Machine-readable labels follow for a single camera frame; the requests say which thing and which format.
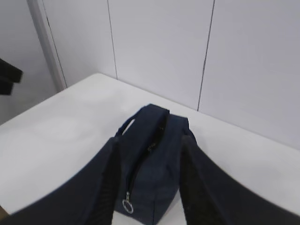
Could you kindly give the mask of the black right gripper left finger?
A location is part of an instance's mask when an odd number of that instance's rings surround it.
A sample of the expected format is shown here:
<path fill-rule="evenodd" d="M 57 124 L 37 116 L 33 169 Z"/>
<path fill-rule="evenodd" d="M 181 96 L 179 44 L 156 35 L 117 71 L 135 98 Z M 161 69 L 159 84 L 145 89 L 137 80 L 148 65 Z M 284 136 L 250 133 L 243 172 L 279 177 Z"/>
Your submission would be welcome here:
<path fill-rule="evenodd" d="M 66 183 L 6 217 L 2 225 L 110 225 L 121 177 L 117 138 Z"/>

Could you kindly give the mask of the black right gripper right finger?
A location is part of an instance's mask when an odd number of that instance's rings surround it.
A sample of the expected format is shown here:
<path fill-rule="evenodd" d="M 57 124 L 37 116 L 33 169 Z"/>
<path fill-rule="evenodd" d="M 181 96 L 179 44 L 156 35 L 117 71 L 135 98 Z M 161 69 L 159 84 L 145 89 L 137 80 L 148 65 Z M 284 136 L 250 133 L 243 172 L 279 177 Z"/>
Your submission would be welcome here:
<path fill-rule="evenodd" d="M 180 196 L 188 225 L 298 225 L 300 217 L 263 199 L 182 138 Z"/>

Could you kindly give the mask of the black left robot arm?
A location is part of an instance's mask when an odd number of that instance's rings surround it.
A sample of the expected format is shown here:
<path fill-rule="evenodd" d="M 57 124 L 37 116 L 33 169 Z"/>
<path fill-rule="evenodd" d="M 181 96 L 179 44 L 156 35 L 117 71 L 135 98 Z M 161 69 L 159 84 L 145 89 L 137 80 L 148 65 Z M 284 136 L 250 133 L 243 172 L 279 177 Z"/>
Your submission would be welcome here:
<path fill-rule="evenodd" d="M 15 83 L 20 83 L 23 71 L 9 64 L 4 60 L 0 60 L 0 94 L 9 96 Z"/>

